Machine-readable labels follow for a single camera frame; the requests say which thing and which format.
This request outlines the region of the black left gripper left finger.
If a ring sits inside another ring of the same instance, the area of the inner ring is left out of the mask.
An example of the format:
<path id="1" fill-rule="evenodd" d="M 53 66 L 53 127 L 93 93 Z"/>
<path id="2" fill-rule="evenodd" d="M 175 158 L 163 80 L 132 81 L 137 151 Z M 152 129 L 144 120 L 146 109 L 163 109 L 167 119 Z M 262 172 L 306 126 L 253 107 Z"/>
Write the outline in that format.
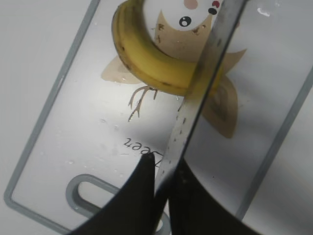
<path id="1" fill-rule="evenodd" d="M 72 235 L 155 235 L 155 156 L 142 155 L 118 193 Z"/>

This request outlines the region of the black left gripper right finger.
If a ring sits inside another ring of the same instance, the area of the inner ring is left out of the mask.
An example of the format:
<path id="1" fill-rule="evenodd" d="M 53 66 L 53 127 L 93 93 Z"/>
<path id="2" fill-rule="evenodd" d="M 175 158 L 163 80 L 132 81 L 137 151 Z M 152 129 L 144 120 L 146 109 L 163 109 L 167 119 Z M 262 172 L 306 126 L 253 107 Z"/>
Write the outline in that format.
<path id="1" fill-rule="evenodd" d="M 169 195 L 173 235 L 260 235 L 237 219 L 199 182 L 188 163 L 180 161 Z"/>

